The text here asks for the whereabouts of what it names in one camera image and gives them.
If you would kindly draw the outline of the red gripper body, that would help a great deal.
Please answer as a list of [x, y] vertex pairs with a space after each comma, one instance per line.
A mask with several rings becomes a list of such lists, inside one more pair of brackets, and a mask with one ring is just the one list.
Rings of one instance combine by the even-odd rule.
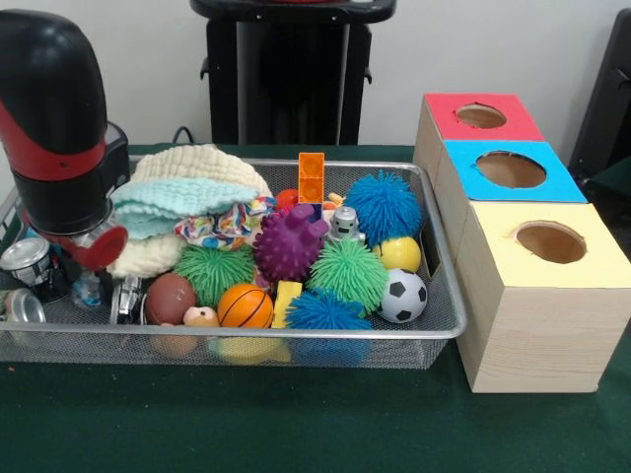
[[99, 224], [87, 233], [46, 238], [58, 244], [81, 266], [89, 270], [102, 270], [122, 253], [128, 240], [125, 227], [117, 224]]

